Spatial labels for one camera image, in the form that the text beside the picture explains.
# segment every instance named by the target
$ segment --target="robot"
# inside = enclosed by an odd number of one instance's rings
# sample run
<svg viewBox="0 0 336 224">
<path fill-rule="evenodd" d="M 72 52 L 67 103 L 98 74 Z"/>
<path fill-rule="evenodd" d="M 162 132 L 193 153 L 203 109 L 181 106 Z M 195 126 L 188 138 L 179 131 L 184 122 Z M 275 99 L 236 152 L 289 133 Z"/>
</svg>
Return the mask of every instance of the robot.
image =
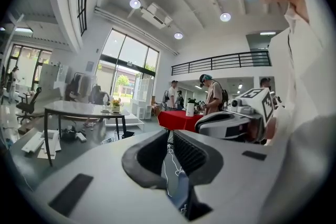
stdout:
<svg viewBox="0 0 336 224">
<path fill-rule="evenodd" d="M 197 133 L 236 142 L 260 143 L 265 138 L 268 121 L 274 113 L 268 88 L 251 89 L 231 100 L 230 109 L 202 117 L 195 125 Z M 254 140 L 248 140 L 247 129 L 257 126 Z"/>
</svg>

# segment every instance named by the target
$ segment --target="balcony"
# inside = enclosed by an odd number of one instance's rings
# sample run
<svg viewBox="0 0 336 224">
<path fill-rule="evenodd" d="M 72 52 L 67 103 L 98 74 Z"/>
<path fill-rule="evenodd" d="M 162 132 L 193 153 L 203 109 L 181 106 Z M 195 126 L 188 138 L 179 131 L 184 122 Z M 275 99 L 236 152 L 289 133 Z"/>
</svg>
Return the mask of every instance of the balcony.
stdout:
<svg viewBox="0 0 336 224">
<path fill-rule="evenodd" d="M 187 63 L 181 63 L 179 65 L 172 66 L 172 76 L 208 70 L 243 67 L 271 67 L 268 51 L 240 52 L 237 54 L 214 56 Z"/>
</svg>

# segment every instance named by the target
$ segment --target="potted plant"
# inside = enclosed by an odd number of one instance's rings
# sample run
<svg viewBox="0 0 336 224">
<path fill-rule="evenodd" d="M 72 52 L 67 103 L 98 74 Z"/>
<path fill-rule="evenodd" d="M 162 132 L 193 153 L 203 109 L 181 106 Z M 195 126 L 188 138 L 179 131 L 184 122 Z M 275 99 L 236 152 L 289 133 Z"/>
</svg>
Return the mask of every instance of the potted plant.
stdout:
<svg viewBox="0 0 336 224">
<path fill-rule="evenodd" d="M 117 111 L 120 112 L 120 101 L 119 100 L 112 100 L 112 112 Z"/>
</svg>

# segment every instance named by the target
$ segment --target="paper towel roll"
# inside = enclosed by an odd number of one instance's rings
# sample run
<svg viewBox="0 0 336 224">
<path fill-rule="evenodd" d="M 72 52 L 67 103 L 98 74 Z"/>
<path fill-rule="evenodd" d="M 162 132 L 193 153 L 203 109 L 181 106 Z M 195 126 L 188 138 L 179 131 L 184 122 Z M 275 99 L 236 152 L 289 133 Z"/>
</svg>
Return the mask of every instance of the paper towel roll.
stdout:
<svg viewBox="0 0 336 224">
<path fill-rule="evenodd" d="M 194 116 L 194 105 L 193 103 L 188 103 L 187 105 L 187 111 L 185 113 L 185 115 L 187 117 L 193 117 Z"/>
</svg>

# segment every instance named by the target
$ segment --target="flower vase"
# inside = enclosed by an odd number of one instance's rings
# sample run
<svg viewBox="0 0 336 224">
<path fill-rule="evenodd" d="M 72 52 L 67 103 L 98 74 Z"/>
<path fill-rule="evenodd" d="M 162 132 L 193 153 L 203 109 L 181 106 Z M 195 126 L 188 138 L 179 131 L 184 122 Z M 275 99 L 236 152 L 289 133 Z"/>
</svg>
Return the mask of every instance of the flower vase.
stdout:
<svg viewBox="0 0 336 224">
<path fill-rule="evenodd" d="M 120 112 L 120 106 L 118 105 L 113 105 L 112 106 L 112 112 Z"/>
</svg>

